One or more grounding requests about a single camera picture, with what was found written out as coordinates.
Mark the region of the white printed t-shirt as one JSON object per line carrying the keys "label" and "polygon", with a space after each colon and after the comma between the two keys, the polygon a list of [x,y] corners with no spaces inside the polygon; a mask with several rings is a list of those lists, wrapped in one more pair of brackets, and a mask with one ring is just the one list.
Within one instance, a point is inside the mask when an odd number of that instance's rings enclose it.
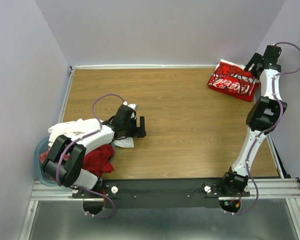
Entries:
{"label": "white printed t-shirt", "polygon": [[249,71],[244,71],[245,66],[221,59],[217,64],[207,86],[226,89],[237,94],[250,94],[255,84],[260,81]]}

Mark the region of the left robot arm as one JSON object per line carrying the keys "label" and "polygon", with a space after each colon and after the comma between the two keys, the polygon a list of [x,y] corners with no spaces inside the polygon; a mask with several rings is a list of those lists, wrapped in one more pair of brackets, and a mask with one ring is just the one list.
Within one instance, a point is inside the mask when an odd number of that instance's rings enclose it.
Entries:
{"label": "left robot arm", "polygon": [[92,118],[87,123],[75,127],[72,136],[61,133],[56,136],[41,170],[59,186],[83,188],[94,198],[101,191],[100,177],[84,167],[85,157],[102,146],[124,139],[144,138],[147,133],[145,117],[137,120],[136,104],[122,104],[108,120]]}

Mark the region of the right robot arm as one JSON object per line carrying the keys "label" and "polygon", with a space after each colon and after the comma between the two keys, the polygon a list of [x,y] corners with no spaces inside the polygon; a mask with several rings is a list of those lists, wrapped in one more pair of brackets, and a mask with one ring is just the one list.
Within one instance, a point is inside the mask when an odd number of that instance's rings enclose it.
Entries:
{"label": "right robot arm", "polygon": [[261,93],[247,115],[247,132],[240,153],[220,183],[220,191],[226,196],[241,194],[245,190],[261,144],[287,109],[279,90],[282,69],[278,58],[281,52],[276,44],[268,45],[263,55],[255,53],[245,67],[260,81]]}

